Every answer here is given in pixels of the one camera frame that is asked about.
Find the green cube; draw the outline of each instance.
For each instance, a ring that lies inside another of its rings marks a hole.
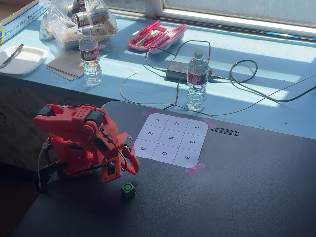
[[[122,194],[126,199],[135,195],[135,188],[130,182],[124,183],[120,188],[122,189]]]

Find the paper plate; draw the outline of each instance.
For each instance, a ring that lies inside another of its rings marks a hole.
[[[19,47],[13,46],[0,53],[0,66],[15,52]],[[47,52],[40,48],[24,46],[21,53],[13,58],[0,73],[5,74],[26,74],[38,67],[47,57]]]

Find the table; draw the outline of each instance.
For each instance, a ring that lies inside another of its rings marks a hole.
[[[148,107],[115,101],[103,108],[118,132],[136,139]],[[213,122],[239,136],[209,129],[200,156],[207,168],[188,176],[185,168],[139,158],[136,176],[124,172],[102,184],[95,170],[56,182],[39,194],[12,237],[314,237],[316,141]],[[130,200],[121,195],[126,181],[136,189]]]
[[[118,24],[118,32],[111,36],[109,47],[101,51],[100,65],[103,70],[103,83],[100,86],[86,87],[83,78],[72,82],[56,75],[54,72],[41,65],[32,73],[7,78],[0,76],[0,83],[10,83],[22,87],[40,90],[44,93],[54,92],[93,103],[110,100],[124,100],[119,93],[121,82],[138,70],[139,73],[132,76],[124,84],[122,92],[133,101],[173,103],[176,83],[165,78],[165,73],[150,69],[145,62],[144,52],[129,49],[126,44],[131,34],[152,22],[150,19],[115,15]],[[39,40],[39,19],[32,22],[24,30],[19,32],[2,48],[23,43],[48,51],[49,63],[63,50],[55,41],[41,42]],[[162,22],[168,28],[176,26],[169,22]],[[270,94],[277,89],[284,88],[314,74],[315,71],[315,44],[298,42],[286,39],[274,39],[265,36],[254,36],[235,32],[225,32],[205,27],[188,26],[183,41],[206,40],[212,45],[210,67],[215,73],[228,76],[231,65],[239,60],[252,59],[259,65],[257,76],[250,83],[251,87]],[[179,45],[170,48],[175,52]],[[194,50],[202,50],[207,57],[208,47],[203,43],[189,43],[179,52],[177,60],[188,62]],[[166,69],[173,56],[162,53],[150,56],[149,62],[154,66]],[[248,68],[236,67],[236,79],[245,79],[251,71]],[[275,94],[275,98],[291,98],[315,85],[312,78],[284,92]],[[185,106],[187,87],[181,87],[178,104]],[[230,84],[209,84],[207,86],[207,101],[204,112],[220,114],[243,109],[261,99],[260,96],[239,90]],[[264,100],[245,111],[214,117],[222,121],[234,122],[242,125],[263,128],[272,131],[284,132],[316,139],[315,123],[315,97],[316,92],[310,92],[293,102],[277,104]],[[186,114],[193,114],[183,109],[172,110]]]

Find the knife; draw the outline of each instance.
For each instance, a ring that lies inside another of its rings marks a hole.
[[[0,66],[0,69],[4,68],[6,65],[8,65],[11,60],[13,58],[15,58],[17,55],[19,55],[19,53],[22,51],[22,48],[23,48],[24,45],[20,45],[16,51],[14,53],[12,53],[12,55]]]

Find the plastic bottle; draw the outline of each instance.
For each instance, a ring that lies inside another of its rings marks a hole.
[[[188,108],[195,111],[204,109],[207,98],[208,63],[200,50],[194,52],[194,58],[188,63],[187,83]]]
[[[99,43],[90,34],[90,29],[82,30],[83,36],[79,41],[81,59],[83,62],[83,73],[87,85],[99,85],[102,82],[102,70],[99,64]]]

